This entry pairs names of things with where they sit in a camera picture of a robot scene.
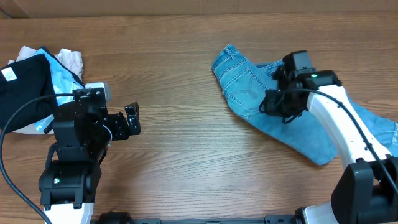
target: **pile of clothes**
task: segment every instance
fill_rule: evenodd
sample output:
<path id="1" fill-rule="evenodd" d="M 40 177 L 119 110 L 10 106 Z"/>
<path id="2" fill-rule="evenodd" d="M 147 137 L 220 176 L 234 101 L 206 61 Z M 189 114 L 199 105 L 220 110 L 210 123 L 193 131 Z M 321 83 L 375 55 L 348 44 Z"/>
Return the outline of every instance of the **pile of clothes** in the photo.
<path id="1" fill-rule="evenodd" d="M 72 93 L 83 88 L 83 59 L 80 52 L 62 49 L 52 55 L 47 48 L 21 48 L 16 61 L 1 69 L 0 128 L 25 103 L 40 96 Z M 51 134 L 53 112 L 73 97 L 57 97 L 38 101 L 21 111 L 6 132 Z"/>

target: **black cloth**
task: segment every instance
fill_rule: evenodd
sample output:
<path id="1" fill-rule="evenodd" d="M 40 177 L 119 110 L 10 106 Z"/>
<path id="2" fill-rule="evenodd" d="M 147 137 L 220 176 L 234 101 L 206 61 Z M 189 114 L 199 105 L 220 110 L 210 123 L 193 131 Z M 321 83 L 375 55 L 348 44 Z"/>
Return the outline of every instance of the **black cloth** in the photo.
<path id="1" fill-rule="evenodd" d="M 40 96 L 54 94 L 50 65 L 44 54 L 35 55 L 4 68 L 11 67 L 17 79 L 7 81 L 0 75 L 0 128 L 25 103 Z M 55 98 L 32 103 L 14 119 L 7 133 L 50 116 L 57 107 Z"/>

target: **wooden table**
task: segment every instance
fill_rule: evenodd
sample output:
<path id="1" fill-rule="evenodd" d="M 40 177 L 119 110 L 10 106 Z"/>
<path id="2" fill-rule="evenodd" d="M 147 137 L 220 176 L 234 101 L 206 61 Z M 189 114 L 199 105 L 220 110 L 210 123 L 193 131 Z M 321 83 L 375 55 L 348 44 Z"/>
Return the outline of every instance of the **wooden table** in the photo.
<path id="1" fill-rule="evenodd" d="M 235 116 L 211 63 L 233 43 L 253 62 L 309 50 L 350 95 L 398 120 L 398 13 L 92 17 L 0 21 L 0 63 L 23 46 L 79 50 L 85 82 L 108 82 L 112 112 L 140 104 L 142 132 L 113 142 L 102 165 L 95 215 L 233 218 L 293 213 L 330 199 L 339 159 L 318 167 Z M 36 204 L 53 136 L 8 134 L 6 169 Z M 43 223 L 0 180 L 1 223 Z"/>

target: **wooden surface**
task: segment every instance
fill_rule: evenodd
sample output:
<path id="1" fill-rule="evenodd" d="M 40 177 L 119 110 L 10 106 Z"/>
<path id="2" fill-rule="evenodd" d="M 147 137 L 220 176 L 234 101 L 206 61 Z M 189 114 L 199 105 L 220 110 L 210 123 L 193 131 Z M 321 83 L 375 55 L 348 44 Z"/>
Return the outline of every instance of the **wooden surface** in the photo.
<path id="1" fill-rule="evenodd" d="M 353 99 L 398 120 L 397 35 L 398 12 L 1 20 L 0 64 L 23 45 L 79 50 L 84 81 L 110 84 L 111 111 L 139 102 L 141 135 L 109 148 L 96 216 L 263 217 L 327 201 L 343 169 L 315 166 L 236 117 L 211 71 L 217 54 L 233 43 L 260 63 L 307 49 Z M 6 169 L 35 203 L 53 142 L 6 136 Z M 0 201 L 0 223 L 42 223 L 3 179 Z"/>
<path id="2" fill-rule="evenodd" d="M 17 18 L 398 11 L 396 0 L 0 0 Z"/>

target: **light blue cloth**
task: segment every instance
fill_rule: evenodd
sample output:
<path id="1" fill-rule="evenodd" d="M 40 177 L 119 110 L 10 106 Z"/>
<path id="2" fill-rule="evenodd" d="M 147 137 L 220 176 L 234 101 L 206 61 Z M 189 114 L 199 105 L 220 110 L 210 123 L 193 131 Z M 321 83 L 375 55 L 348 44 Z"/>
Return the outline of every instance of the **light blue cloth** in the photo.
<path id="1" fill-rule="evenodd" d="M 39 49 L 36 51 L 35 55 L 38 54 L 44 54 L 45 58 L 49 61 L 51 79 L 55 94 L 72 93 L 73 90 L 83 88 L 79 83 L 76 82 L 76 80 L 73 78 L 73 75 L 44 49 Z M 58 105 L 68 103 L 73 100 L 74 99 L 72 96 L 57 97 Z M 51 114 L 43 120 L 36 122 L 34 124 L 36 131 L 42 132 L 53 120 L 54 116 Z"/>
<path id="2" fill-rule="evenodd" d="M 304 112 L 289 124 L 282 118 L 259 112 L 266 89 L 276 89 L 272 74 L 282 60 L 255 65 L 233 45 L 221 51 L 212 69 L 232 111 L 262 132 L 284 142 L 318 165 L 330 162 L 337 151 L 319 121 Z M 396 122 L 381 118 L 350 100 L 353 108 L 376 139 L 394 156 L 398 156 Z"/>

